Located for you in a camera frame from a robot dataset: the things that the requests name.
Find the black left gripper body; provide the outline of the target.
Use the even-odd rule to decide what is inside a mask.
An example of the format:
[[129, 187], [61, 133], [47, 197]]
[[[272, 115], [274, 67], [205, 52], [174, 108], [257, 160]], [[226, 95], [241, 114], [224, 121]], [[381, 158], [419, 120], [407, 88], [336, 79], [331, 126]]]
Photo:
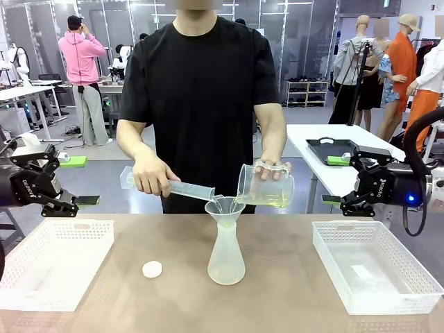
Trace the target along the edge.
[[48, 198], [59, 198], [62, 191], [55, 173], [13, 165], [1, 166], [1, 206], [44, 205]]

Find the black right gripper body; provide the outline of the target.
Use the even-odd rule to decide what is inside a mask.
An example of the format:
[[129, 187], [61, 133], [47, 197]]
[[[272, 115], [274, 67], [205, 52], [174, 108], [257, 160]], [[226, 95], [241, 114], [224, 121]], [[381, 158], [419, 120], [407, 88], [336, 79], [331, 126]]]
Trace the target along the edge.
[[358, 196], [367, 203], [419, 207], [424, 203], [419, 178], [405, 164], [387, 164], [358, 173]]

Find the person's right hand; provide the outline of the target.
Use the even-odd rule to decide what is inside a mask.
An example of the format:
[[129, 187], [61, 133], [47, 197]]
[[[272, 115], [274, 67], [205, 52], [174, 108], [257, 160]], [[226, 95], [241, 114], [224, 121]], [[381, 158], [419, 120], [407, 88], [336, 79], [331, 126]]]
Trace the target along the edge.
[[133, 166], [136, 188], [145, 194], [168, 197], [171, 193], [170, 180], [180, 182], [171, 168], [156, 155], [137, 157]]

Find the person's left hand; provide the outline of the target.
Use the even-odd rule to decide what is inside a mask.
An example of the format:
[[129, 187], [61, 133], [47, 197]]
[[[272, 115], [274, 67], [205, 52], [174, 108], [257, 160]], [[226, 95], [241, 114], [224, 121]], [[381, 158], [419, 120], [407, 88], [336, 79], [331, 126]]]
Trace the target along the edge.
[[282, 163], [281, 161], [270, 160], [264, 157], [256, 161], [255, 173], [263, 181], [278, 181], [282, 177], [291, 175], [292, 166], [290, 162]]

